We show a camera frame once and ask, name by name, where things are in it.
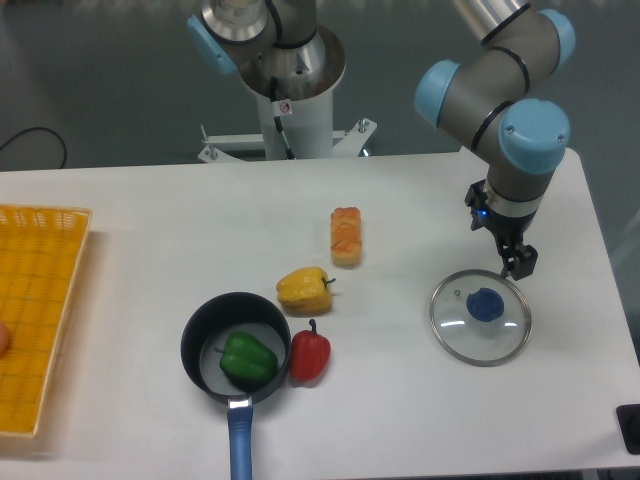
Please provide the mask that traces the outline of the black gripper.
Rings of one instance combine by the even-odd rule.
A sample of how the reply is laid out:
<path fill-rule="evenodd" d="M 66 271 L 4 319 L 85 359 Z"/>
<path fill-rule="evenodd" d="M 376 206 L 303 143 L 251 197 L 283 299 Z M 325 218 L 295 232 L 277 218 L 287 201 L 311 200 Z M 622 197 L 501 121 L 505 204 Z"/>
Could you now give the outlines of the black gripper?
<path fill-rule="evenodd" d="M 503 263 L 500 276 L 511 276 L 514 280 L 531 276 L 538 252 L 533 246 L 524 244 L 524 233 L 537 213 L 539 202 L 507 200 L 498 195 L 487 180 L 472 184 L 464 202 L 470 208 L 471 229 L 485 228 L 494 237 Z"/>

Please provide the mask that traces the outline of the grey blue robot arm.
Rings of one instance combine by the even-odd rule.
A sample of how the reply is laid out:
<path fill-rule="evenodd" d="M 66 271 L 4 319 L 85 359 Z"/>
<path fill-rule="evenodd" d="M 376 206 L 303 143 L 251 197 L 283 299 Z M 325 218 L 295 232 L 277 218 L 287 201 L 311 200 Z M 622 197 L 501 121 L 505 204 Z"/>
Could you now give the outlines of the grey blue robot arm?
<path fill-rule="evenodd" d="M 524 241 L 570 137 L 567 116 L 530 89 L 571 56 L 575 32 L 560 13 L 527 1 L 459 1 L 456 10 L 483 46 L 462 66 L 435 63 L 414 107 L 488 166 L 465 198 L 473 229 L 494 237 L 502 273 L 522 279 L 537 251 Z M 312 1 L 206 1 L 187 22 L 205 61 L 238 73 L 253 94 L 270 159 L 310 159 L 357 151 L 333 138 L 333 91 L 346 66 L 343 45 L 320 25 Z"/>

